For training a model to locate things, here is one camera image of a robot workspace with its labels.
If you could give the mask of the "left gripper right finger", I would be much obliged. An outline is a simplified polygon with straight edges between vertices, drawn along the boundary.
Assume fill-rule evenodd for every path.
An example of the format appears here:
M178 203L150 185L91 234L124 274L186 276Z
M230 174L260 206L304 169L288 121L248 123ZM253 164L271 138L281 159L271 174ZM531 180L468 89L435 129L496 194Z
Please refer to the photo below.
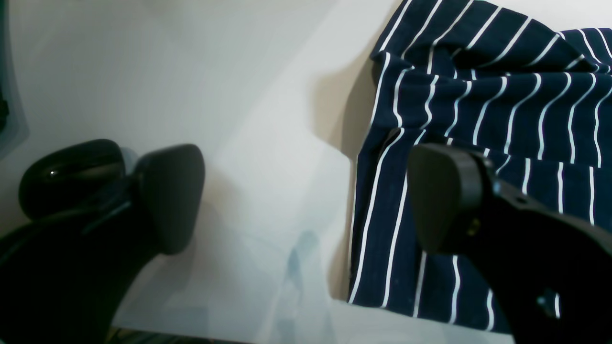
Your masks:
M611 342L610 233L548 210L476 152L417 145L407 176L421 247L472 262L516 344Z

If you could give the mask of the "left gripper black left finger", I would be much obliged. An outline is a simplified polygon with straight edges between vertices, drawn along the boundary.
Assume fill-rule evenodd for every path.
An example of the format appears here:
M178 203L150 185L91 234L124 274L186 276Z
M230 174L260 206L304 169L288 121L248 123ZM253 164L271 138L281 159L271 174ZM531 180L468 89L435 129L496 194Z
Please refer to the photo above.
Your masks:
M30 222L1 238L1 342L104 343L142 268L188 246L205 172L199 147L181 144L128 174L108 139L34 163L18 190Z

